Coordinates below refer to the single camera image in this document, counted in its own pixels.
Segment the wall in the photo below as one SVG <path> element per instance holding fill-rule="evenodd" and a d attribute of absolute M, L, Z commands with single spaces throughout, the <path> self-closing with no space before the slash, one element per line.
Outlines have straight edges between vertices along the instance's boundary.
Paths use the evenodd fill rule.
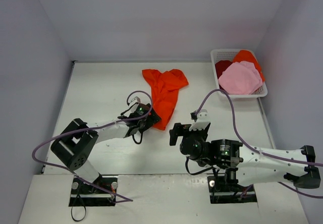
<path fill-rule="evenodd" d="M 0 223 L 13 224 L 40 172 L 31 152 L 53 132 L 71 62 L 38 0 L 0 0 L 0 42 Z"/>
<path fill-rule="evenodd" d="M 209 60 L 256 49 L 282 0 L 40 0 L 74 60 Z"/>
<path fill-rule="evenodd" d="M 256 51 L 266 76 L 262 102 L 278 148 L 313 145 L 323 162 L 323 0 L 284 0 Z M 323 184 L 308 194 L 323 195 Z M 311 224 L 322 200 L 301 196 Z"/>

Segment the white table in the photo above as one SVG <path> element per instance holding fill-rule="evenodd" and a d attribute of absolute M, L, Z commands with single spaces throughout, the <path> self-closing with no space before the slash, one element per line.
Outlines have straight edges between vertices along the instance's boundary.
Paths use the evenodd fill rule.
<path fill-rule="evenodd" d="M 277 183 L 255 185 L 258 203 L 215 205 L 209 202 L 206 175 L 186 174 L 185 157 L 179 152 L 179 143 L 169 146 L 168 131 L 176 122 L 191 123 L 190 112 L 214 89 L 210 63 L 76 63 L 55 135 L 73 118 L 87 122 L 115 119 L 127 108 L 125 99 L 130 92 L 150 92 L 141 75 L 141 70 L 148 68 L 161 72 L 180 69 L 190 85 L 180 90 L 166 131 L 149 129 L 141 145 L 130 138 L 96 145 L 89 160 L 102 174 L 119 175 L 118 193 L 134 202 L 88 207 L 83 223 L 308 223 L 297 194 Z M 148 102 L 145 96 L 138 96 Z M 258 101 L 235 100 L 234 107 L 241 136 L 252 145 L 272 148 Z M 237 140 L 224 98 L 214 94 L 204 109 L 212 119 L 209 141 Z M 51 151 L 48 161 L 60 163 Z M 190 168 L 201 170 L 195 163 Z M 69 172 L 51 166 L 45 168 L 44 175 L 34 176 L 19 223 L 74 223 L 68 207 L 72 179 Z"/>

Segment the orange cloth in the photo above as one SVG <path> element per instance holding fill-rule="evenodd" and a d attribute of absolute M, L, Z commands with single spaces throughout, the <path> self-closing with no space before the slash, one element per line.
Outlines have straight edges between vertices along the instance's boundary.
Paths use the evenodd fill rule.
<path fill-rule="evenodd" d="M 253 63 L 254 67 L 258 70 L 262 81 L 264 82 L 264 75 L 261 72 L 261 66 L 251 52 L 247 50 L 240 50 L 240 52 L 238 52 L 238 54 L 232 60 L 233 63 L 239 63 L 241 61 L 247 61 L 247 62 Z"/>
<path fill-rule="evenodd" d="M 178 91 L 188 85 L 188 81 L 183 72 L 178 69 L 164 73 L 156 69 L 144 69 L 142 76 L 151 86 L 153 109 L 161 118 L 161 121 L 153 127 L 165 130 L 174 112 Z"/>

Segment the basket of clothes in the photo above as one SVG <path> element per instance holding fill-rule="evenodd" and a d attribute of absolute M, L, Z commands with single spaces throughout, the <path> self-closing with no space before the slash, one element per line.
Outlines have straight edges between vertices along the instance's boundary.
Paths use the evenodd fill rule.
<path fill-rule="evenodd" d="M 224 89 L 231 98 L 267 95 L 264 75 L 252 51 L 214 49 L 211 51 L 211 59 L 217 89 Z"/>

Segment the plastic basket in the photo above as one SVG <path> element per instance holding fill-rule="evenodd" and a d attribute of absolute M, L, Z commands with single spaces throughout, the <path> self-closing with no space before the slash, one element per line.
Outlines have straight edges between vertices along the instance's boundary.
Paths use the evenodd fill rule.
<path fill-rule="evenodd" d="M 245 49 L 214 49 L 211 51 L 211 59 L 212 59 L 212 67 L 214 72 L 214 78 L 216 80 L 216 87 L 217 89 L 220 89 L 217 71 L 216 71 L 216 63 L 221 60 L 230 60 L 232 61 L 233 58 L 238 54 L 240 50 Z M 231 98 L 258 98 L 258 97 L 264 97 L 268 93 L 266 83 L 264 82 L 261 87 L 259 87 L 253 94 L 230 94 Z"/>

